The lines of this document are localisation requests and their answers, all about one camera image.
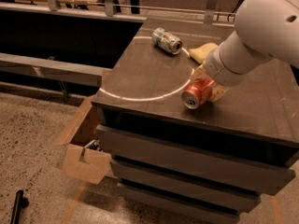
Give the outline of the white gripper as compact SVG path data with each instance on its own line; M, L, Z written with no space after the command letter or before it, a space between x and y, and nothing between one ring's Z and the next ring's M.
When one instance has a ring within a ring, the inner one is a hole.
M230 87L244 79L246 72L242 63L245 51L245 47L240 44L220 44L208 53L205 66L201 64L192 72L190 82L215 81L217 84L213 85L208 101L216 102L230 90Z

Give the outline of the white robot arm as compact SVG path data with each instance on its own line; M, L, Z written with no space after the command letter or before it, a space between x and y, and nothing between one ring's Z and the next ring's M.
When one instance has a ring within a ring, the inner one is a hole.
M189 50L199 63L200 102L214 102L255 67L273 59L299 66L299 0L245 0L235 14L235 30L217 45Z

